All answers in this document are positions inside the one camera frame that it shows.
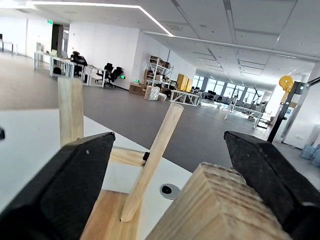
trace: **window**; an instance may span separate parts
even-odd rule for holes
[[[261,100],[262,100],[262,98],[264,97],[265,92],[264,92],[264,91],[260,91],[260,90],[258,90],[257,92],[258,92],[258,94],[261,96],[261,97],[259,97],[259,99],[256,101],[256,103],[259,104],[259,103],[261,103]]]
[[[200,78],[200,76],[194,75],[193,81],[192,81],[192,87],[196,87],[197,86],[199,78]]]
[[[206,92],[208,92],[208,91],[214,92],[215,87],[216,87],[216,83],[217,83],[217,80],[209,78],[208,83],[207,83],[206,88],[205,88],[205,91]]]
[[[192,87],[194,88],[200,88],[202,87],[202,84],[204,83],[204,77],[203,76],[198,76],[198,75],[194,75],[193,77],[193,81],[192,81]]]
[[[222,89],[224,88],[225,82],[224,81],[216,81],[216,85],[214,88],[214,92],[217,95],[221,95]]]
[[[255,95],[256,95],[256,90],[252,88],[248,88],[243,101],[247,104],[252,104],[252,101],[254,100]]]
[[[223,96],[224,97],[228,97],[228,98],[232,98],[233,94],[234,94],[235,87],[236,87],[235,84],[228,83],[226,85],[226,88],[225,88],[225,91],[223,93]]]
[[[234,95],[238,95],[237,100],[240,100],[240,98],[241,98],[242,93],[244,92],[244,90],[245,90],[245,87],[244,87],[244,86],[236,86],[236,87],[235,87],[235,90],[234,90],[234,93],[233,93],[233,96],[234,96]]]

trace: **white desk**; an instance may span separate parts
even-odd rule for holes
[[[12,54],[14,54],[14,43],[13,42],[0,40],[0,43],[2,43],[2,52],[5,51],[5,44],[9,44],[9,45],[11,45]]]
[[[189,98],[190,103],[186,103],[187,97]],[[193,94],[187,91],[179,91],[179,90],[171,90],[171,98],[170,102],[178,102],[179,104],[186,104],[191,106],[197,106],[200,100],[200,95]]]
[[[101,84],[92,83],[92,79],[93,79],[92,75],[96,74],[97,71],[101,71],[103,73],[102,83]],[[95,66],[86,66],[84,68],[83,78],[84,78],[85,74],[88,75],[88,79],[87,79],[88,86],[97,86],[97,87],[102,87],[102,88],[105,87],[105,82],[106,82],[106,70],[105,69],[101,69],[101,68],[98,68],[98,67],[95,67]]]
[[[60,148],[59,111],[0,111],[0,125],[6,139],[0,141],[0,212],[22,187],[47,163]],[[111,130],[84,117],[84,136]],[[114,146],[148,151],[146,148],[115,133]],[[141,167],[109,162],[102,188],[129,193]],[[144,240],[172,203],[160,194],[162,184],[171,183],[180,189],[191,173],[162,158],[147,188],[141,207],[137,240]]]
[[[40,56],[47,56],[51,59],[51,55],[49,53],[43,51],[35,51],[34,52],[34,70],[39,68],[39,58]]]
[[[57,60],[64,64],[65,76],[67,78],[73,78],[75,73],[75,63],[69,59],[61,58],[58,56],[51,56],[50,58],[50,77],[54,75],[54,60]]]
[[[260,118],[262,117],[262,115],[264,114],[263,112],[260,112],[260,111],[255,111],[255,110],[251,110],[251,109],[248,109],[246,107],[242,107],[242,106],[236,106],[236,105],[233,105],[233,104],[229,104],[229,107],[228,107],[228,111],[226,112],[225,114],[225,117],[224,117],[224,120],[226,120],[229,116],[229,112],[230,112],[230,109],[232,108],[233,109],[242,109],[242,110],[246,110],[247,112],[251,112],[251,113],[255,113],[258,115],[258,117],[256,118],[256,120],[254,121],[254,124],[253,124],[253,129],[255,129],[260,121]]]

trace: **person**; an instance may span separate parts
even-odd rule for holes
[[[80,53],[73,51],[70,61],[76,63],[74,66],[74,75],[80,77],[80,72],[82,72],[82,66],[88,66],[86,59],[83,56],[80,56]]]

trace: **led strip light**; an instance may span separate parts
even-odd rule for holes
[[[127,9],[139,9],[155,24],[157,24],[163,31],[167,33],[169,37],[174,35],[169,32],[160,22],[158,22],[153,16],[151,16],[146,10],[139,5],[125,5],[125,4],[111,4],[111,3],[97,3],[97,2],[73,2],[73,1],[27,1],[25,6],[32,8],[35,5],[49,5],[49,6],[87,6],[87,7],[107,7],[107,8],[127,8]]]

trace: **black metal pole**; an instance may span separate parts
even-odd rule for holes
[[[292,98],[293,98],[293,96],[294,96],[294,94],[295,94],[295,92],[296,92],[296,90],[297,90],[299,85],[300,85],[300,82],[298,82],[298,81],[294,82],[292,90],[289,92],[285,102],[283,103],[282,109],[281,109],[281,111],[280,111],[280,113],[278,115],[278,118],[276,119],[275,124],[274,124],[274,126],[273,126],[273,128],[272,128],[272,130],[270,132],[269,137],[268,137],[267,141],[269,143],[273,142],[273,140],[274,140],[274,138],[275,138],[275,136],[277,134],[277,131],[278,131],[279,127],[280,127],[280,124],[281,124],[282,120],[285,118],[286,112],[288,111],[290,102],[291,102],[291,100],[292,100]]]

